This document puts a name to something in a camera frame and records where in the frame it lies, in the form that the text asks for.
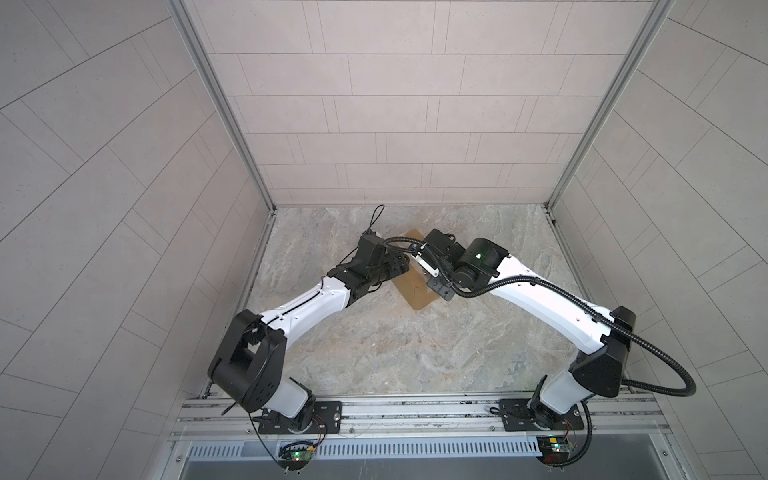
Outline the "brown taped cardboard box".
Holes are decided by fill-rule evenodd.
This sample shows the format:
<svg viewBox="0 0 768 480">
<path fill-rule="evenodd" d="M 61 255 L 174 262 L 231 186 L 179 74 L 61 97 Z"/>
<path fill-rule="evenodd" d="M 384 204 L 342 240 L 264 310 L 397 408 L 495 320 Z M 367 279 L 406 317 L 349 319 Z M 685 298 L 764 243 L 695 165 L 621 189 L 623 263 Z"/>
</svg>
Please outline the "brown taped cardboard box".
<svg viewBox="0 0 768 480">
<path fill-rule="evenodd" d="M 422 267 L 411 255 L 407 255 L 407 259 L 409 260 L 408 271 L 394 278 L 392 283 L 410 307 L 419 311 L 440 299 L 440 296 L 427 285 L 430 275 L 424 273 Z"/>
</svg>

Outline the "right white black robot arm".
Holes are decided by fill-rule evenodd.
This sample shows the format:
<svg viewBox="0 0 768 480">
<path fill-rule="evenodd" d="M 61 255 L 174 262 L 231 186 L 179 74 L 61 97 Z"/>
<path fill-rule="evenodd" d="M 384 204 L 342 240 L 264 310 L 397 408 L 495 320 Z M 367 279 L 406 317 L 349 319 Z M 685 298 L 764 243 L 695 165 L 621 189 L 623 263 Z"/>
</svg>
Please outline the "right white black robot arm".
<svg viewBox="0 0 768 480">
<path fill-rule="evenodd" d="M 612 328 L 632 328 L 633 321 L 615 321 L 608 309 L 552 284 L 485 238 L 464 248 L 454 237 L 434 229 L 413 256 L 432 275 L 430 287 L 441 296 L 495 295 L 542 320 L 576 346 L 573 361 L 537 386 L 528 404 L 530 411 L 557 418 L 593 396 L 618 395 L 630 342 Z"/>
</svg>

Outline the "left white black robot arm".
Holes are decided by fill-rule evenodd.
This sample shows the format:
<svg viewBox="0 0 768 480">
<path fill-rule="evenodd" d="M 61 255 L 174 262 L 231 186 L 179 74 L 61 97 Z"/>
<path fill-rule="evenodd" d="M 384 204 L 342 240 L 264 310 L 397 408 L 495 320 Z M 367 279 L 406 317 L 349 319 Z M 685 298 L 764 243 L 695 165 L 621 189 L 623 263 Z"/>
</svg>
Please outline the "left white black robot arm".
<svg viewBox="0 0 768 480">
<path fill-rule="evenodd" d="M 329 270 L 309 291 L 271 310 L 239 312 L 209 365 L 209 379 L 246 412 L 267 409 L 296 430 L 307 428 L 315 396 L 283 375 L 286 351 L 322 320 L 408 270 L 405 252 L 366 231 L 351 260 Z"/>
</svg>

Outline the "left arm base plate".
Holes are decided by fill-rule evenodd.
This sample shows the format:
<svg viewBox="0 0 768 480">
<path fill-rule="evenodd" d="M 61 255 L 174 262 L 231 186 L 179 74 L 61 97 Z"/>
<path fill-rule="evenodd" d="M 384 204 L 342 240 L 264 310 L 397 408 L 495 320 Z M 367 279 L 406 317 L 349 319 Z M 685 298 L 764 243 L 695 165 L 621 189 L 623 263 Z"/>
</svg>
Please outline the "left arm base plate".
<svg viewBox="0 0 768 480">
<path fill-rule="evenodd" d="M 258 432 L 262 435 L 337 434 L 340 431 L 342 408 L 341 401 L 315 401 L 293 418 L 267 410 L 264 415 L 257 417 Z"/>
</svg>

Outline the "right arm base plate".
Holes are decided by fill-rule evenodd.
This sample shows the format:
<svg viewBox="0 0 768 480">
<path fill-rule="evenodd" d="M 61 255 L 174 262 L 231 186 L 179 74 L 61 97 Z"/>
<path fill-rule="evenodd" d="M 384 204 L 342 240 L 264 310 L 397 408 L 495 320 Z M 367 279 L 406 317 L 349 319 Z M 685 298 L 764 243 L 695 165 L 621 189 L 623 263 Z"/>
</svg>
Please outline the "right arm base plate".
<svg viewBox="0 0 768 480">
<path fill-rule="evenodd" d="M 579 431 L 585 428 L 585 416 L 578 405 L 574 405 L 567 414 L 555 414 L 549 418 L 545 414 L 535 413 L 528 406 L 529 399 L 501 399 L 496 409 L 506 432 L 518 431 Z"/>
</svg>

